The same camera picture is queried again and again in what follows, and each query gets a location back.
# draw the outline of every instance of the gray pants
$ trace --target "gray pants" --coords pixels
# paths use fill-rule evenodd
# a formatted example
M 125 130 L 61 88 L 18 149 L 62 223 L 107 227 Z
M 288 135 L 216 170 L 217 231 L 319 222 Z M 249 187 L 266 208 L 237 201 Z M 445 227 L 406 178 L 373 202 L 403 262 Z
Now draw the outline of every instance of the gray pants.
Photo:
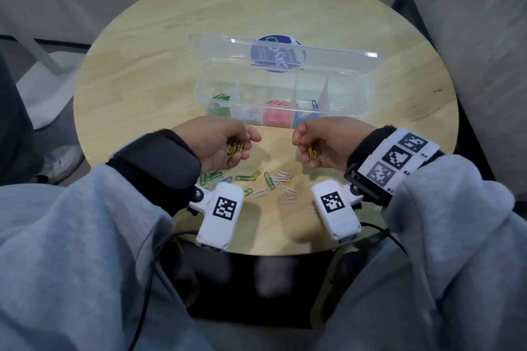
M 33 124 L 0 55 L 0 186 L 27 182 L 43 166 Z

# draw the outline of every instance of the round wooden table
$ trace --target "round wooden table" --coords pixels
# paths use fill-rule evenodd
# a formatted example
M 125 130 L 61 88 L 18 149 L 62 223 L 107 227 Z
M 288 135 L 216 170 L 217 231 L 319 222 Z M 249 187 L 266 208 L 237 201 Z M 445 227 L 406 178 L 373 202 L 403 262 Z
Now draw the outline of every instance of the round wooden table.
M 412 24 L 377 0 L 140 0 L 113 20 L 90 48 L 74 100 L 77 133 L 91 165 L 131 139 L 172 128 L 205 114 L 193 95 L 200 68 L 188 43 L 192 33 L 246 39 L 284 34 L 308 46 L 381 52 L 387 60 L 371 73 L 368 111 L 378 127 L 405 127 L 454 150 L 458 107 L 451 79 L 432 46 Z M 250 175 L 258 167 L 293 174 L 300 201 L 282 204 L 280 189 L 243 203 L 228 250 L 258 255 L 306 254 L 334 248 L 313 206 L 310 188 L 343 173 L 310 170 L 291 145 L 292 129 L 258 126 L 263 141 L 251 158 L 228 171 Z M 234 182 L 265 188 L 256 182 Z M 379 208 L 364 203 L 359 219 L 384 225 Z M 177 229 L 199 228 L 202 215 L 176 215 Z M 374 230 L 364 228 L 362 236 Z

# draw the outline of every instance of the clear plastic container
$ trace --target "clear plastic container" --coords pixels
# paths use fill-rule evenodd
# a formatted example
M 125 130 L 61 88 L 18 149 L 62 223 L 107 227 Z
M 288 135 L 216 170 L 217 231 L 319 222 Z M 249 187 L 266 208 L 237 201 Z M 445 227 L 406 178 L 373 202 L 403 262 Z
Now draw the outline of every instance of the clear plastic container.
M 291 127 L 305 119 L 367 110 L 364 74 L 379 53 L 190 35 L 203 66 L 194 96 L 207 114 Z

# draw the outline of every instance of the open box lid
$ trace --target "open box lid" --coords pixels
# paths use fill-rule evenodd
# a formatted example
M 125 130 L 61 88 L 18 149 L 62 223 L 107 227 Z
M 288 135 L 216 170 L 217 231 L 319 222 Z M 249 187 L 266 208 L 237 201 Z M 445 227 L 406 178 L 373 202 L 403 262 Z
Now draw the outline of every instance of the open box lid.
M 231 38 L 222 35 L 189 36 L 194 52 L 206 62 L 241 63 L 284 71 L 365 74 L 381 65 L 380 53 L 303 46 L 294 43 Z

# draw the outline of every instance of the white sneaker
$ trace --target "white sneaker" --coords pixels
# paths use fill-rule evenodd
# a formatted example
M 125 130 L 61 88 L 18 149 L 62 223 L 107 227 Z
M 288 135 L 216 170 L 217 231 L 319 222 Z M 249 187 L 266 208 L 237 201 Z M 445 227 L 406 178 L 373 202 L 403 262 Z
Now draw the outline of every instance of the white sneaker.
M 50 185 L 66 179 L 77 169 L 84 159 L 81 146 L 64 145 L 49 154 L 44 155 L 44 168 L 37 177 L 45 176 L 47 180 L 40 180 Z

